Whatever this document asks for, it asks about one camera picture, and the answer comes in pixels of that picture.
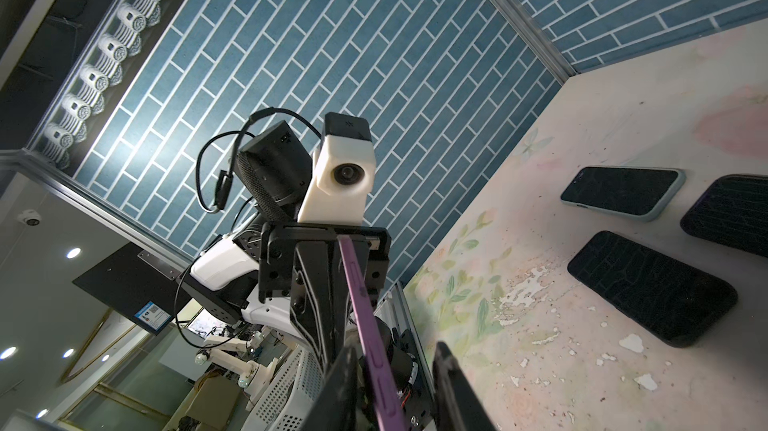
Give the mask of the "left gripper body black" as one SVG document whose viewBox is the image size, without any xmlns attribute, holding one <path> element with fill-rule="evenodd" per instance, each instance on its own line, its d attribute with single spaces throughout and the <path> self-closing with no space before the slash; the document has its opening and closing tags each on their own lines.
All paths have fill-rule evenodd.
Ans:
<svg viewBox="0 0 768 431">
<path fill-rule="evenodd" d="M 296 245 L 304 241 L 338 243 L 340 235 L 351 237 L 364 274 L 368 298 L 372 303 L 376 303 L 384 287 L 390 263 L 389 251 L 392 239 L 386 229 L 287 222 L 269 222 L 262 229 L 258 278 L 259 299 L 265 301 L 268 297 L 288 297 L 291 306 L 290 292 Z"/>
</svg>

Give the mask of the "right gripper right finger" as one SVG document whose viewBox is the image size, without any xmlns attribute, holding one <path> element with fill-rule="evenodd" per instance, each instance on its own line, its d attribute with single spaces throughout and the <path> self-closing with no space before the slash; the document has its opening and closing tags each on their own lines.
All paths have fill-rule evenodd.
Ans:
<svg viewBox="0 0 768 431">
<path fill-rule="evenodd" d="M 494 431 L 495 427 L 448 345 L 436 344 L 433 358 L 434 421 L 439 431 Z"/>
</svg>

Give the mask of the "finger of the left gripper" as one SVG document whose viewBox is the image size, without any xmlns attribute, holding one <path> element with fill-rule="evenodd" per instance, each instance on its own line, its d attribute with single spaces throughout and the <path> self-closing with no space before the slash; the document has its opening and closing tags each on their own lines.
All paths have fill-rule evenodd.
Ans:
<svg viewBox="0 0 768 431">
<path fill-rule="evenodd" d="M 296 245 L 290 321 L 329 371 L 345 344 L 349 291 L 339 244 L 304 241 Z"/>
</svg>

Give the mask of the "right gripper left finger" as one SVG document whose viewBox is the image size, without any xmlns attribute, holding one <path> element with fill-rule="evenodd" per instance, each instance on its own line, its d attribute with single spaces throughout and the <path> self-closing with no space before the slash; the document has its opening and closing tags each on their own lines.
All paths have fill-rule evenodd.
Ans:
<svg viewBox="0 0 768 431">
<path fill-rule="evenodd" d="M 358 357 L 345 346 L 326 376 L 325 384 L 301 430 L 350 431 L 356 427 Z"/>
</svg>

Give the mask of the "black phone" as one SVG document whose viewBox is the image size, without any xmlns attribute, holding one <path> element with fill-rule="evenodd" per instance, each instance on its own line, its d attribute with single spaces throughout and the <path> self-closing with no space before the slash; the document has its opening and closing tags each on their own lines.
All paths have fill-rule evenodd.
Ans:
<svg viewBox="0 0 768 431">
<path fill-rule="evenodd" d="M 690 236 L 767 257 L 767 177 L 715 180 L 680 220 Z"/>
<path fill-rule="evenodd" d="M 338 243 L 358 335 L 367 362 L 373 403 L 380 430 L 407 429 L 386 349 L 365 287 L 364 274 L 350 236 L 340 235 Z"/>
<path fill-rule="evenodd" d="M 609 231 L 595 234 L 568 273 L 665 344 L 696 343 L 738 302 L 728 282 Z"/>
</svg>

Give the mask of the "blue phone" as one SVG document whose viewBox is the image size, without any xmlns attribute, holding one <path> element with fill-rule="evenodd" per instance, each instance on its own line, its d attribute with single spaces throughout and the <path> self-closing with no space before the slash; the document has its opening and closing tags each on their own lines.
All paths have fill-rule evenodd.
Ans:
<svg viewBox="0 0 768 431">
<path fill-rule="evenodd" d="M 649 222 L 656 219 L 686 182 L 671 168 L 589 166 L 560 195 L 567 205 Z"/>
</svg>

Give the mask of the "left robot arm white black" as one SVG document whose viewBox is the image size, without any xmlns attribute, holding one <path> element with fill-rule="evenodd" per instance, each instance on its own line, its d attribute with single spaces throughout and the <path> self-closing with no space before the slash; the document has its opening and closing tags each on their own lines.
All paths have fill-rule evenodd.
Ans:
<svg viewBox="0 0 768 431">
<path fill-rule="evenodd" d="M 339 237 L 352 242 L 370 303 L 389 268 L 389 233 L 364 223 L 376 170 L 369 124 L 329 113 L 309 152 L 281 121 L 238 145 L 234 163 L 257 214 L 209 246 L 182 287 L 221 321 L 297 337 L 328 370 L 344 346 L 350 313 Z"/>
</svg>

